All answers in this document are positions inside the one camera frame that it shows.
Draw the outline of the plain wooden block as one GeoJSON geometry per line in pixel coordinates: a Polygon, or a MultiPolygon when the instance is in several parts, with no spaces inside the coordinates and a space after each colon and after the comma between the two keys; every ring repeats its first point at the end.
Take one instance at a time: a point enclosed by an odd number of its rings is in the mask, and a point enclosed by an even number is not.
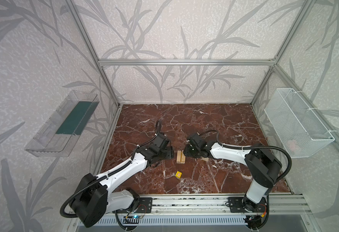
{"type": "Polygon", "coordinates": [[[177,155],[176,155],[176,163],[181,163],[182,162],[182,151],[178,150],[177,155]]]}
{"type": "Polygon", "coordinates": [[[181,152],[181,164],[185,164],[186,163],[186,157],[184,155],[184,152],[181,152]]]}

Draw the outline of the yellow window block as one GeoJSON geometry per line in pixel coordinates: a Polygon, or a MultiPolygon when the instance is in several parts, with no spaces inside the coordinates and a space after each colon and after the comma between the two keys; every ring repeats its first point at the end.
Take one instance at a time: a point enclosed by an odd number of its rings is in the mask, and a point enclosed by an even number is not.
{"type": "Polygon", "coordinates": [[[175,176],[176,176],[177,178],[181,178],[181,176],[182,176],[182,173],[181,173],[181,172],[179,172],[179,171],[177,171],[175,176]]]}

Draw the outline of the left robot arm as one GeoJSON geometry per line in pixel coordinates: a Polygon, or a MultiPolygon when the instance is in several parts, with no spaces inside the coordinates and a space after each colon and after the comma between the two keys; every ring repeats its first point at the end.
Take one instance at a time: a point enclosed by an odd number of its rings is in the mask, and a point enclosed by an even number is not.
{"type": "Polygon", "coordinates": [[[151,165],[174,157],[170,139],[162,132],[148,142],[138,145],[130,158],[96,176],[86,174],[74,194],[60,208],[67,218],[79,218],[87,228],[95,225],[106,213],[138,207],[139,195],[133,190],[116,192],[122,183],[151,165]]]}

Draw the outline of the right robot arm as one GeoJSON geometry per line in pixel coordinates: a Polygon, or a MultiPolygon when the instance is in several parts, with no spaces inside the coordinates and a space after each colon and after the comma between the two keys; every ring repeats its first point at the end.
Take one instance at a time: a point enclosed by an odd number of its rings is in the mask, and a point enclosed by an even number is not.
{"type": "Polygon", "coordinates": [[[187,137],[184,155],[191,158],[210,158],[214,160],[230,160],[248,167],[252,174],[252,183],[244,196],[244,205],[255,206],[267,196],[274,185],[290,171],[291,158],[287,157],[288,165],[281,172],[281,162],[271,153],[277,150],[287,155],[286,151],[274,146],[233,146],[220,141],[206,141],[199,133],[187,137]]]}

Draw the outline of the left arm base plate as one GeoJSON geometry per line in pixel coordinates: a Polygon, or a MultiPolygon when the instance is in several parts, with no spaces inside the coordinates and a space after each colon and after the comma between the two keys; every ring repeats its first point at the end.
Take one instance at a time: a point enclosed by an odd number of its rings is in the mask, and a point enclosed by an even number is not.
{"type": "Polygon", "coordinates": [[[119,209],[117,213],[151,213],[153,206],[153,198],[151,197],[139,197],[134,199],[133,203],[127,209],[119,209]]]}

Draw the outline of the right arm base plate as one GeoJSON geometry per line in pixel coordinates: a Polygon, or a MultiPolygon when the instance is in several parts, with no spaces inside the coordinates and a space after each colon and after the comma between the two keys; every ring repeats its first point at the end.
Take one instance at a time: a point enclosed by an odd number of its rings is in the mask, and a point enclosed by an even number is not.
{"type": "Polygon", "coordinates": [[[247,197],[228,197],[225,205],[231,213],[257,213],[262,214],[267,210],[267,199],[263,197],[260,203],[254,203],[247,197]]]}

